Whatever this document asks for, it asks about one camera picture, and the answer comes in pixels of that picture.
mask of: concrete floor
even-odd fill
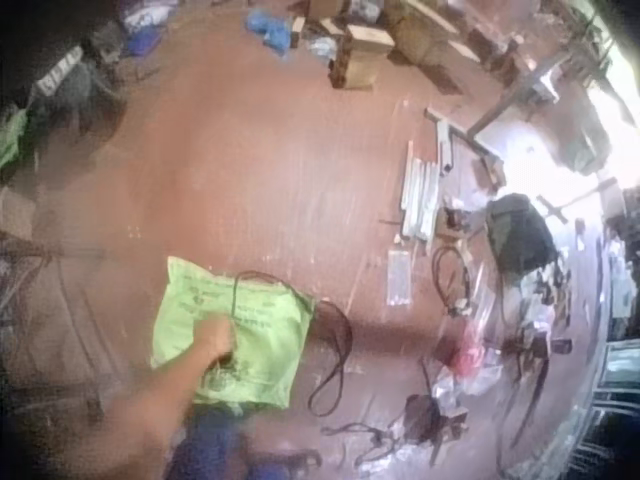
[[[284,11],[282,4],[270,5]],[[319,420],[306,410],[308,395],[334,362],[325,345],[310,339],[290,410],[263,414],[249,424],[262,449],[318,449],[324,457],[318,478],[374,473],[421,478],[425,472],[431,478],[496,478],[496,423],[508,378],[482,397],[464,398],[470,432],[434,469],[423,447],[406,447],[395,457],[354,469],[353,459],[369,439],[326,438],[319,431],[351,421],[385,426],[408,395],[424,393],[417,361],[433,351],[445,312],[433,288],[431,259],[421,246],[405,246],[414,259],[413,304],[386,305],[387,251],[395,248],[399,230],[390,223],[401,220],[406,143],[413,140],[419,156],[435,160],[434,126],[424,119],[424,108],[433,106],[471,125],[498,98],[500,86],[452,54],[447,66],[462,95],[442,96],[417,68],[391,62],[383,65],[372,91],[334,90],[322,61],[304,47],[279,58],[245,30],[246,14],[235,2],[182,9],[161,45],[141,61],[142,69],[160,70],[127,87],[129,106],[113,137],[95,151],[86,138],[63,133],[52,138],[39,173],[39,237],[107,250],[108,260],[67,260],[63,268],[70,288],[86,292],[123,370],[148,365],[168,255],[217,273],[269,272],[342,307],[353,322],[354,350],[338,411]],[[562,204],[594,185],[594,179],[558,167],[553,158],[558,139],[544,125],[522,118],[509,111],[483,133],[506,160],[505,192],[542,193]],[[482,208],[491,196],[486,174],[464,145],[455,145],[455,156],[443,193],[467,208]],[[586,251],[575,251],[571,224],[550,224],[579,272],[570,331],[576,348],[568,357],[554,358],[533,423],[517,448],[505,447],[507,466],[551,438],[583,379],[591,328],[584,306],[595,311],[595,245],[601,235],[594,202],[567,213],[570,219],[587,218]],[[473,269],[484,263],[487,285],[495,290],[495,265],[484,236],[469,248]],[[509,292],[508,316],[516,297]],[[39,378],[50,379],[54,370],[60,375],[59,366],[45,358],[40,362]],[[108,371],[106,360],[96,363]],[[505,426],[505,445],[530,388],[521,392]],[[328,405],[332,395],[335,391],[327,392],[320,403]]]

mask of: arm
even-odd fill
[[[102,475],[170,446],[209,367],[233,346],[231,321],[220,315],[196,324],[193,344],[153,372],[148,383],[114,402],[100,428],[59,459],[65,472]]]

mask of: green cloth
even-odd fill
[[[153,330],[154,366],[179,355],[193,341],[193,325],[207,313],[231,313],[233,278],[169,257],[169,284]],[[240,281],[234,318],[236,347],[229,365],[203,378],[197,403],[289,406],[313,299],[304,304],[281,284]]]
[[[27,111],[12,108],[0,120],[0,168],[20,153],[19,140],[27,127]]]

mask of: hand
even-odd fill
[[[233,351],[233,323],[220,313],[212,313],[193,326],[193,346],[211,354],[216,360]]]

